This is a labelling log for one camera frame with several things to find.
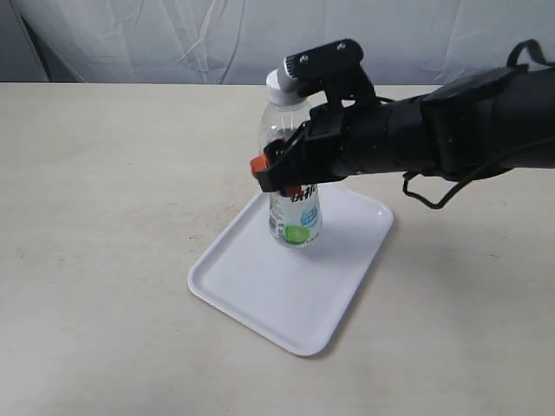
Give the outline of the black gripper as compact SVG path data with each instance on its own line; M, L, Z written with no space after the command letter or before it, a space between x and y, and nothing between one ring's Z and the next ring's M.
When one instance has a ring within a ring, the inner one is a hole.
M390 105L321 105L293 132L271 139L251 159L262 192L294 197L303 185L390 171Z

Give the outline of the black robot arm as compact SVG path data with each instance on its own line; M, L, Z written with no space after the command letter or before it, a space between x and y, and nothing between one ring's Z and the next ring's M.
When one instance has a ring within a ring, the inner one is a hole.
M554 166L554 72L496 68L430 94L315 108L251 161L264 192L357 174L411 172L454 182Z

